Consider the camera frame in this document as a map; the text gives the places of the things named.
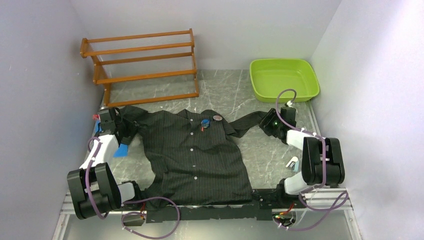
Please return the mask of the black pinstriped shirt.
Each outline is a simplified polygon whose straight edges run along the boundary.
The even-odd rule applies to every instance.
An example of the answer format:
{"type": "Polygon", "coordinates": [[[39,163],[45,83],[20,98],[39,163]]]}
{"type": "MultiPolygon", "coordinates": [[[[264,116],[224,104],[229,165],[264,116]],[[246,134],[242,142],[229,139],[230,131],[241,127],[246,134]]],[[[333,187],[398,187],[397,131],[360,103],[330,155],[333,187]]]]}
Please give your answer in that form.
{"type": "Polygon", "coordinates": [[[195,113],[165,110],[148,112],[135,106],[121,109],[122,116],[137,126],[144,153],[155,175],[142,193],[152,200],[162,195],[182,204],[214,204],[251,200],[251,183],[242,153],[234,138],[243,137],[258,125],[264,111],[249,113],[235,121],[213,120],[217,112],[195,113]],[[201,121],[210,120],[202,128],[201,121]]]}

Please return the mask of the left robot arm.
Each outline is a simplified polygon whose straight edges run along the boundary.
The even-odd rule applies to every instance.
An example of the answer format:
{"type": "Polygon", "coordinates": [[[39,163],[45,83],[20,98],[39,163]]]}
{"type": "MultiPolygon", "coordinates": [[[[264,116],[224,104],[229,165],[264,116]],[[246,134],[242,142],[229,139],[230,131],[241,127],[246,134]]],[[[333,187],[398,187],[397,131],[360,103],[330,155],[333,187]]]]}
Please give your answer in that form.
{"type": "Polygon", "coordinates": [[[97,117],[99,130],[88,140],[86,160],[77,170],[67,174],[74,212],[80,220],[94,216],[104,219],[123,204],[130,210],[137,210],[144,198],[136,191],[133,181],[117,184],[109,166],[134,127],[124,120],[116,107],[102,107],[97,117]]]}

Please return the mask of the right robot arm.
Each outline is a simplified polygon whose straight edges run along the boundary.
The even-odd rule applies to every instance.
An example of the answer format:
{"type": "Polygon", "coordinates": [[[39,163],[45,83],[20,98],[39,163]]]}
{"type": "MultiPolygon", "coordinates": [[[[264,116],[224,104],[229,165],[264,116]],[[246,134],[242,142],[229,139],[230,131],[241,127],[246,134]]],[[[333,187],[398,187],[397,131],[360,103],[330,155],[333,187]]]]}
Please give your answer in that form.
{"type": "Polygon", "coordinates": [[[275,193],[275,202],[282,208],[293,203],[295,196],[319,186],[336,186],[345,180],[345,168],[340,141],[321,137],[304,128],[296,128],[296,110],[282,107],[270,109],[259,123],[267,136],[302,152],[298,172],[282,181],[283,189],[275,193]]]}

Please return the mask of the blue flat mat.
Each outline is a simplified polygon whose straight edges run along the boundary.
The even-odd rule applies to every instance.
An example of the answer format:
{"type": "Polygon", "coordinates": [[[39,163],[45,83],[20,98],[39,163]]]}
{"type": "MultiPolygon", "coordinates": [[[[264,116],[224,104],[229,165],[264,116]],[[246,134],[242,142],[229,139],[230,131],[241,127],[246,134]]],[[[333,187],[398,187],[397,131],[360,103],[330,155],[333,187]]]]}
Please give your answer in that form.
{"type": "MultiPolygon", "coordinates": [[[[96,120],[95,121],[95,127],[94,127],[94,134],[97,134],[99,131],[101,131],[101,127],[100,127],[100,121],[96,120]]],[[[114,158],[123,158],[123,157],[127,157],[128,156],[128,151],[129,151],[129,146],[127,144],[121,144],[118,149],[116,150],[116,152],[114,153],[113,157],[114,158]]]]}

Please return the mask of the green plastic basin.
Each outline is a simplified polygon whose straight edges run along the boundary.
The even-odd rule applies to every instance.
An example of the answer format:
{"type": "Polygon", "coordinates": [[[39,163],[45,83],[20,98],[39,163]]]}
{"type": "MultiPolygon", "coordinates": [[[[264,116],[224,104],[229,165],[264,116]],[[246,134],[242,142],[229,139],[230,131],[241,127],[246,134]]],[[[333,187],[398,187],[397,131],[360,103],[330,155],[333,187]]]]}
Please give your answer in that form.
{"type": "Polygon", "coordinates": [[[261,58],[249,65],[256,99],[275,103],[286,89],[296,91],[295,102],[307,102],[320,93],[316,73],[309,62],[299,58],[261,58]]]}

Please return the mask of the orange wooden shoe rack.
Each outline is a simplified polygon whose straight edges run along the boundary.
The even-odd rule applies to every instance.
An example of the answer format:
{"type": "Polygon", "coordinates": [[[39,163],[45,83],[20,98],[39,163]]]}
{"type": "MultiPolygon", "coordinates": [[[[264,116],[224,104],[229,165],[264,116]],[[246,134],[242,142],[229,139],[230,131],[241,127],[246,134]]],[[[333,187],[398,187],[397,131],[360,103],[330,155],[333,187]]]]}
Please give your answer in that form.
{"type": "Polygon", "coordinates": [[[92,81],[97,86],[103,86],[104,105],[121,107],[199,97],[195,46],[195,35],[193,29],[189,28],[160,33],[83,38],[79,54],[93,62],[92,81]],[[113,85],[174,77],[192,80],[193,91],[124,101],[111,99],[113,85]]]}

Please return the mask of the black base beam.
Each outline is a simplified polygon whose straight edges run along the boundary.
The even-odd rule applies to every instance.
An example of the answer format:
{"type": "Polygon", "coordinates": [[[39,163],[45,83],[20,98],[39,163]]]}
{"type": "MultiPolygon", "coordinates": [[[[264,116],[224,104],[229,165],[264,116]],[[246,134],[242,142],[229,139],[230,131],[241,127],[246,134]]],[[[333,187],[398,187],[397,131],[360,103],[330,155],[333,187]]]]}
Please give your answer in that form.
{"type": "MultiPolygon", "coordinates": [[[[289,195],[281,184],[275,188],[256,188],[251,191],[251,200],[229,201],[199,204],[182,204],[171,195],[162,197],[168,198],[178,205],[180,220],[200,221],[200,220],[235,220],[235,219],[256,219],[257,221],[270,221],[282,212],[289,210],[293,213],[295,209],[305,209],[297,195],[289,195]]],[[[148,223],[162,223],[165,221],[175,221],[177,210],[164,199],[154,199],[143,203],[127,203],[118,209],[122,212],[140,212],[145,207],[146,221],[148,223]]]]}

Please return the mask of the aluminium frame rail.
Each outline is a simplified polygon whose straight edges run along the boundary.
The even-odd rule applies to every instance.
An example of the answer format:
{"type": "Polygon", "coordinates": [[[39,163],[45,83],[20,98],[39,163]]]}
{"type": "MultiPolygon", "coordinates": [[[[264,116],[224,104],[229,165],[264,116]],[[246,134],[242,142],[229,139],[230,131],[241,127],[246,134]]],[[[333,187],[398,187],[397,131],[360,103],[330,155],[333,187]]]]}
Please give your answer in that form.
{"type": "MultiPolygon", "coordinates": [[[[310,208],[306,207],[302,201],[300,201],[299,196],[297,195],[284,195],[285,192],[278,189],[270,189],[270,188],[261,188],[254,189],[252,192],[253,199],[248,202],[234,203],[234,204],[207,204],[207,205],[179,205],[178,207],[182,209],[204,209],[204,208],[212,208],[212,209],[223,209],[223,208],[242,208],[242,207],[253,207],[254,209],[260,210],[272,210],[274,212],[286,212],[291,209],[306,209],[312,210],[314,209],[330,209],[334,210],[352,210],[352,203],[350,201],[349,196],[343,194],[346,189],[344,188],[323,188],[313,190],[309,193],[302,194],[302,200],[308,205],[310,208]]],[[[153,203],[159,203],[160,206],[153,206],[152,203],[146,203],[145,206],[146,211],[159,211],[165,209],[165,207],[171,207],[171,209],[175,210],[175,207],[172,203],[164,199],[154,199],[149,200],[153,201],[153,203]]],[[[142,209],[144,203],[127,203],[120,206],[117,209],[109,209],[109,212],[129,212],[129,211],[140,211],[142,209]]],[[[71,196],[71,193],[68,192],[65,196],[65,200],[63,202],[62,211],[65,213],[75,213],[78,216],[89,218],[89,215],[96,216],[96,212],[90,202],[88,195],[85,200],[80,202],[74,202],[71,196]]]]}

